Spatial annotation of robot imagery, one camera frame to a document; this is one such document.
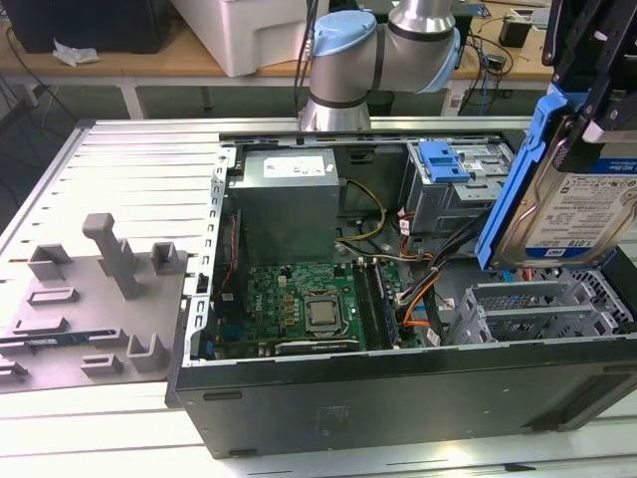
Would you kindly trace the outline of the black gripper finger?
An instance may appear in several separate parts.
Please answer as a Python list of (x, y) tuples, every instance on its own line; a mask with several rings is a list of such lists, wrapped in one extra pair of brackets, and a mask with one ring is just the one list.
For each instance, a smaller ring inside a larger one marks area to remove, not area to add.
[(563, 6), (563, 0), (551, 1), (541, 55), (541, 62), (544, 66), (554, 66), (560, 60)]
[(555, 6), (555, 85), (565, 94), (585, 95), (563, 121), (564, 158), (555, 167), (586, 172), (602, 145), (585, 141), (584, 133), (607, 110), (623, 61), (623, 3), (559, 1)]

